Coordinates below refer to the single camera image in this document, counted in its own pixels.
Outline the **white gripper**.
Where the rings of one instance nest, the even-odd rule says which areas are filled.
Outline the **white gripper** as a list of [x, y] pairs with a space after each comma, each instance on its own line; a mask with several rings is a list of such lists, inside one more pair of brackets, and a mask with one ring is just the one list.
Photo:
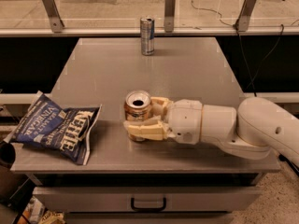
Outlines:
[[[144, 121], [126, 120], [123, 125], [135, 138], [161, 141], [169, 137], [180, 144], [195, 145], [201, 133], [202, 108], [199, 101], [183, 99], [172, 104], [166, 97], [152, 97], [151, 112], [158, 117]], [[161, 120], [165, 115], [166, 123]]]

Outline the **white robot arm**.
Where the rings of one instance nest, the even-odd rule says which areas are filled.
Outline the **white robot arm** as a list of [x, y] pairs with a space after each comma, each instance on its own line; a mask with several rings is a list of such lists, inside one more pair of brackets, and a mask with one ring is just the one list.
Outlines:
[[299, 165], [299, 119], [264, 98], [250, 97], [233, 108], [153, 97], [148, 110], [145, 116], [124, 122], [128, 134], [138, 141], [208, 143], [252, 160], [263, 159], [274, 149]]

